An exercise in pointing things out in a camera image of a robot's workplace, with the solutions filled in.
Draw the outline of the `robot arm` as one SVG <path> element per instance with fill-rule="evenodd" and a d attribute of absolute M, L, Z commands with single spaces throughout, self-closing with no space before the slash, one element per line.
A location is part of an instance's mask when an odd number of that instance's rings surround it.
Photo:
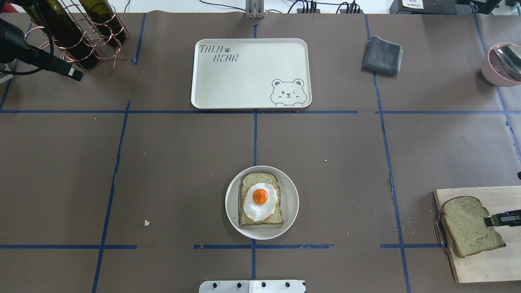
<path fill-rule="evenodd" d="M 3 69 L 1 72 L 22 76 L 47 70 L 80 81 L 83 72 L 54 54 L 53 41 L 57 41 L 64 48 L 74 47 L 83 42 L 82 32 L 63 6 L 57 0 L 9 0 L 8 2 L 24 8 L 34 8 L 37 18 L 43 25 L 42 29 L 50 41 L 50 52 L 28 44 L 21 28 L 2 19 L 1 63 L 7 64 L 18 59 L 37 68 L 29 72 L 10 72 Z"/>

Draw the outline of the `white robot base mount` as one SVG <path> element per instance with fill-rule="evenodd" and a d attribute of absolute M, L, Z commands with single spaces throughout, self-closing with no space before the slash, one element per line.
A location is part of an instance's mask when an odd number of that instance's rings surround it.
<path fill-rule="evenodd" d="M 207 280 L 199 293 L 305 293 L 304 280 Z"/>

